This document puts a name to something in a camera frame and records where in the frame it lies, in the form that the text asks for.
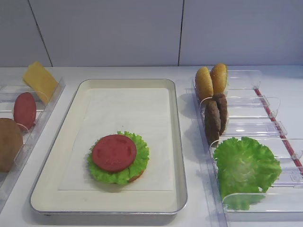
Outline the cream metal baking tray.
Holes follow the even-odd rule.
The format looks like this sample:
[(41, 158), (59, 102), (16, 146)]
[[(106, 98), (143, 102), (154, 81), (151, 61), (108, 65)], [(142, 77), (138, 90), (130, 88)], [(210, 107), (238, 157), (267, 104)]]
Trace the cream metal baking tray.
[[(74, 101), (89, 89), (165, 88), (169, 92), (172, 166), (171, 191), (61, 190), (64, 164), (73, 142), (65, 119)], [(181, 146), (176, 87), (169, 79), (88, 79), (80, 83), (31, 192), (30, 205), (40, 214), (175, 215), (187, 203), (187, 184)]]

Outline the green lettuce leaf in rack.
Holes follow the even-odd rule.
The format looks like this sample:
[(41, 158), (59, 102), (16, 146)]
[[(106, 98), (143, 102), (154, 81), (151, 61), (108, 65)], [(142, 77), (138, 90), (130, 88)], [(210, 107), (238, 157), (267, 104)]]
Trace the green lettuce leaf in rack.
[(224, 140), (213, 157), (220, 195), (230, 210), (248, 210), (260, 202), (282, 172), (269, 147), (250, 137)]

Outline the rear golden bun half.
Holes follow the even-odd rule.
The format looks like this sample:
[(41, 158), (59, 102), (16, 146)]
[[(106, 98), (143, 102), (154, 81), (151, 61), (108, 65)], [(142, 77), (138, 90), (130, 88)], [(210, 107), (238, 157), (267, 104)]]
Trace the rear golden bun half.
[(210, 71), (210, 76), (212, 79), (214, 94), (223, 93), (227, 85), (227, 65), (224, 63), (214, 65)]

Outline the front golden bun half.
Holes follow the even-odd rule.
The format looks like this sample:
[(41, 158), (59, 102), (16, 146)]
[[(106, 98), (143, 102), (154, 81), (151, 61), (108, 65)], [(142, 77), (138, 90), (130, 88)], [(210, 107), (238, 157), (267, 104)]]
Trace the front golden bun half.
[(212, 79), (209, 69), (207, 67), (201, 67), (196, 72), (195, 77), (196, 91), (199, 99), (202, 101), (205, 98), (212, 97), (214, 94)]

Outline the brown bun top left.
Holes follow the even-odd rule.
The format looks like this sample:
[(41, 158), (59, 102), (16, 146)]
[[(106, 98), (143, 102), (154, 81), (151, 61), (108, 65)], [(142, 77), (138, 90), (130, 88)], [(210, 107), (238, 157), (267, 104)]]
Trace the brown bun top left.
[(23, 145), (19, 126), (10, 118), (0, 119), (0, 171), (9, 172)]

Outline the bottom bun under lettuce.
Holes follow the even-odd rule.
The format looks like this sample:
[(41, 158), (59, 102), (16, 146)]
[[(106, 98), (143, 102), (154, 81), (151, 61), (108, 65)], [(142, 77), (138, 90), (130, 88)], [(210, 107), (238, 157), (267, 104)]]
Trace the bottom bun under lettuce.
[(133, 176), (132, 178), (130, 178), (130, 179), (128, 180), (128, 182), (130, 183), (130, 182), (135, 181), (135, 180), (138, 179), (143, 173), (144, 173), (144, 170), (142, 170), (138, 175)]

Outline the brown meat patty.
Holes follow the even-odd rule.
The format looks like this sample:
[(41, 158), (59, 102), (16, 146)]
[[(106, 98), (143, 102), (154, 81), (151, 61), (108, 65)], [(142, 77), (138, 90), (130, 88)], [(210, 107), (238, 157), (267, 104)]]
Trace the brown meat patty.
[(228, 109), (227, 109), (227, 99), (224, 93), (214, 94), (212, 99), (217, 103), (217, 107), (220, 114), (221, 128), (219, 135), (222, 135), (226, 129)]
[(208, 145), (219, 139), (221, 119), (217, 103), (210, 101), (205, 107), (205, 134)]

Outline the clear acrylic rack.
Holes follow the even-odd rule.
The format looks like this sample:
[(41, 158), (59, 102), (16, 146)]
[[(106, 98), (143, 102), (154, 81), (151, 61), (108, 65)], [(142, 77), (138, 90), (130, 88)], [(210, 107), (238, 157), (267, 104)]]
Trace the clear acrylic rack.
[(49, 120), (60, 96), (65, 88), (63, 77), (56, 76), (58, 85), (54, 90), (50, 101), (44, 104), (38, 94), (29, 86), (20, 83), (1, 84), (0, 86), (0, 116), (13, 119), (13, 109), (18, 95), (29, 92), (36, 102), (36, 119), (34, 126), (23, 132), (23, 146), (14, 159), (14, 164), (8, 173), (0, 174), (0, 208), (2, 209), (8, 200), (27, 160), (35, 147), (46, 123)]
[[(205, 102), (191, 82), (189, 93), (199, 127), (199, 157), (209, 221), (213, 227), (257, 227), (260, 223), (294, 223), (303, 219), (303, 140), (288, 136), (277, 120), (280, 99), (260, 91), (261, 72), (231, 70), (225, 95), (228, 120), (224, 133), (209, 145), (205, 136)], [(234, 193), (221, 197), (213, 153), (229, 138), (251, 137), (267, 146), (282, 172), (266, 193)]]

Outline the rear brown meat patty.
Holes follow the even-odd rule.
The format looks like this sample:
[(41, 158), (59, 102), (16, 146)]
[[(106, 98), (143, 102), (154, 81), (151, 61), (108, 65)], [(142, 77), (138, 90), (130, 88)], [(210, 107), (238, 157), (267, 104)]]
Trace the rear brown meat patty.
[(228, 109), (227, 109), (227, 99), (224, 93), (214, 94), (212, 99), (217, 103), (217, 107), (220, 114), (221, 128), (219, 135), (222, 135), (226, 129)]

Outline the clear acrylic right rack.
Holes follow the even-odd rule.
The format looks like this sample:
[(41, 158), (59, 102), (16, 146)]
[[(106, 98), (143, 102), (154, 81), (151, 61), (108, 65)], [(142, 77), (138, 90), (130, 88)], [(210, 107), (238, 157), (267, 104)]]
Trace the clear acrylic right rack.
[[(199, 127), (199, 157), (209, 221), (213, 227), (257, 227), (260, 223), (294, 223), (303, 219), (303, 140), (288, 136), (277, 120), (280, 99), (260, 91), (261, 72), (231, 70), (225, 95), (228, 120), (224, 133), (209, 145), (205, 136), (205, 102), (191, 82), (189, 93)], [(229, 138), (251, 137), (267, 146), (282, 172), (266, 193), (234, 193), (221, 197), (213, 153)]]

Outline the red tomato slice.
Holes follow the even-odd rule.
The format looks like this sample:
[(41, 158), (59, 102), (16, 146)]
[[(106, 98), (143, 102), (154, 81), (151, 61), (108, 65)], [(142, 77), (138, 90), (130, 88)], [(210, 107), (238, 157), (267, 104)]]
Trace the red tomato slice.
[(129, 137), (114, 134), (101, 138), (95, 144), (92, 160), (102, 170), (116, 173), (129, 167), (136, 155), (136, 145)]
[(32, 128), (36, 119), (36, 103), (31, 93), (25, 92), (16, 98), (13, 117), (22, 131)]

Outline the clear acrylic left rack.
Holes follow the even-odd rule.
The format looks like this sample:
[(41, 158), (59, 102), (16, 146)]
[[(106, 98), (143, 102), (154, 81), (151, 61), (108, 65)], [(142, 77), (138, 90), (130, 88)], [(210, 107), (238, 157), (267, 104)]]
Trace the clear acrylic left rack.
[(29, 86), (20, 83), (1, 84), (0, 86), (0, 116), (13, 119), (13, 109), (18, 95), (29, 92), (36, 102), (36, 119), (34, 126), (23, 132), (23, 146), (14, 159), (14, 164), (8, 173), (0, 174), (0, 208), (2, 209), (8, 200), (27, 160), (35, 147), (46, 123), (49, 120), (60, 96), (65, 88), (63, 77), (56, 76), (58, 85), (54, 90), (50, 101), (44, 104), (38, 94)]

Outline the white parchment paper sheet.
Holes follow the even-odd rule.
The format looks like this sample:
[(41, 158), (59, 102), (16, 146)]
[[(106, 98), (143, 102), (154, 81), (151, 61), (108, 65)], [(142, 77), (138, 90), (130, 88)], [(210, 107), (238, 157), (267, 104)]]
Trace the white parchment paper sheet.
[[(65, 119), (73, 142), (59, 184), (61, 190), (171, 191), (172, 166), (169, 92), (165, 88), (89, 89), (74, 101)], [(87, 164), (90, 147), (118, 131), (140, 135), (150, 154), (144, 173), (127, 185), (94, 180)]]

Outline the yellow cheese slice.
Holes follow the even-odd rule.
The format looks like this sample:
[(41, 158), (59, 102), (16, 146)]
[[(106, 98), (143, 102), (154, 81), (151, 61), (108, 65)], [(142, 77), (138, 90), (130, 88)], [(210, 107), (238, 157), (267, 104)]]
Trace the yellow cheese slice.
[(57, 80), (38, 61), (28, 66), (23, 81), (36, 92), (45, 105), (49, 103), (58, 85)]

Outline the front brown meat patty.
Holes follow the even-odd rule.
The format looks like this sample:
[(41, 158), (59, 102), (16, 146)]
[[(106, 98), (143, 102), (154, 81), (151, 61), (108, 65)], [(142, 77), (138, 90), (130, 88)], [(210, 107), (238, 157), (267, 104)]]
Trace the front brown meat patty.
[(205, 107), (205, 134), (208, 145), (219, 139), (221, 119), (217, 103), (210, 101)]

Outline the green lettuce leaf on bun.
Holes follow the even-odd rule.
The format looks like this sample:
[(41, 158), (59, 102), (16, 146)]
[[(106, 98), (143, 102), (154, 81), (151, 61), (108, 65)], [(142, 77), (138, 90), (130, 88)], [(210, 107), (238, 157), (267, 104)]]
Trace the green lettuce leaf on bun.
[(102, 170), (92, 160), (92, 151), (95, 144), (99, 141), (97, 140), (95, 144), (92, 145), (92, 147), (90, 148), (90, 153), (87, 157), (87, 162), (91, 176), (94, 178), (94, 180), (98, 182), (125, 185), (129, 183), (128, 180), (130, 178), (138, 175), (142, 170), (145, 171), (147, 167), (149, 161), (149, 148), (147, 146), (147, 143), (142, 139), (142, 137), (140, 135), (136, 135), (128, 131), (118, 131), (117, 134), (125, 135), (135, 143), (137, 148), (137, 155), (135, 157), (134, 162), (129, 167), (120, 172), (111, 173)]

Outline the golden bun half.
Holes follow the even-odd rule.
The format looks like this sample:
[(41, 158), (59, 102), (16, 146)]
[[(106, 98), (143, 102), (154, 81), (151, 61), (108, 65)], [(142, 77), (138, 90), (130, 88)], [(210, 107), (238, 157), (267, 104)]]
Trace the golden bun half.
[(214, 65), (210, 71), (210, 76), (212, 79), (214, 94), (223, 93), (227, 85), (227, 65), (224, 63)]
[(195, 77), (196, 91), (199, 99), (202, 101), (205, 98), (212, 97), (214, 94), (212, 79), (209, 69), (207, 67), (201, 67), (196, 72)]

